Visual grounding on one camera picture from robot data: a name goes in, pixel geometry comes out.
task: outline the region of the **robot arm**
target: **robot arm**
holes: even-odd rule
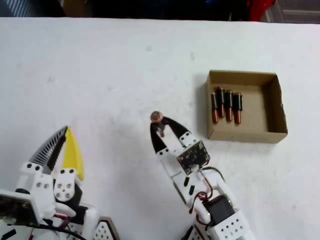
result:
[[[65,143],[62,168],[51,173]],[[68,126],[52,135],[20,169],[15,191],[0,189],[1,239],[119,239],[113,222],[81,204],[83,161]]]
[[[221,173],[207,166],[210,155],[203,142],[178,122],[163,117],[181,143],[178,149],[166,146],[157,134],[155,123],[150,125],[154,151],[189,208],[195,212],[194,224],[184,239],[255,240],[236,199]]]

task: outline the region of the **red wire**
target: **red wire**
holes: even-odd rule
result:
[[[192,214],[192,212],[193,212],[193,210],[194,210],[194,206],[195,206],[195,202],[196,202],[197,197],[199,197],[199,199],[200,199],[201,201],[206,201],[206,200],[210,199],[210,198],[213,196],[213,194],[214,194],[214,189],[213,189],[213,187],[211,186],[210,182],[208,181],[208,179],[205,177],[205,175],[204,175],[201,171],[200,171],[200,173],[202,174],[202,176],[203,176],[206,184],[207,184],[207,185],[209,186],[209,188],[210,188],[210,195],[208,196],[207,192],[205,192],[205,191],[199,191],[199,192],[197,192],[196,195],[194,196],[193,203],[192,203],[192,207],[191,207],[190,210],[189,210],[189,213],[190,213],[190,214]]]
[[[57,213],[54,215],[54,217],[55,217],[55,218],[58,218],[58,219],[64,219],[64,220],[65,220],[65,219],[68,219],[68,217],[67,217],[66,215],[57,214]]]

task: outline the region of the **cable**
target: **cable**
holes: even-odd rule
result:
[[[55,218],[58,218],[58,219],[68,219],[68,217],[66,216],[66,215],[62,215],[62,214],[55,214],[55,215],[53,215]]]
[[[66,227],[67,227],[68,230],[71,232],[71,229],[70,229],[69,225],[67,225]]]
[[[45,229],[45,230],[51,230],[51,231],[56,231],[56,232],[61,232],[61,233],[65,233],[65,234],[70,234],[80,240],[86,240],[83,236],[73,232],[73,231],[69,231],[69,230],[66,230],[66,229],[60,229],[59,227],[57,226],[47,226],[47,225],[43,225],[43,224],[40,224],[40,225],[25,225],[26,227],[29,227],[29,228],[34,228],[34,229]]]
[[[220,172],[220,170],[218,168],[214,167],[214,166],[206,166],[206,167],[201,168],[200,170],[215,170],[218,174],[220,174],[220,176],[223,179],[223,181],[226,181],[224,176]]]
[[[195,202],[196,202],[196,199],[197,199],[198,197],[199,197],[199,199],[200,199],[202,202],[204,202],[204,201],[207,201],[208,199],[210,199],[210,198],[213,196],[213,194],[214,194],[214,189],[213,189],[213,187],[211,186],[211,184],[210,184],[210,182],[208,181],[208,179],[206,178],[206,176],[205,176],[201,171],[199,171],[199,172],[202,174],[202,176],[203,176],[206,184],[207,184],[207,185],[209,186],[209,188],[210,188],[210,195],[208,196],[208,193],[207,193],[206,191],[198,191],[198,192],[196,193],[196,195],[194,196],[193,203],[192,203],[192,207],[189,209],[189,213],[190,213],[190,214],[192,214],[192,212],[193,212],[193,210],[194,210]]]

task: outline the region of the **circuit board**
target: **circuit board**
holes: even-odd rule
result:
[[[197,142],[190,148],[187,148],[177,158],[181,167],[187,175],[192,173],[195,166],[202,166],[210,160],[210,156],[202,141]]]

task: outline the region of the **white servo bracket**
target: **white servo bracket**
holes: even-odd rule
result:
[[[61,202],[67,202],[75,195],[76,169],[63,168],[56,177],[54,196]]]

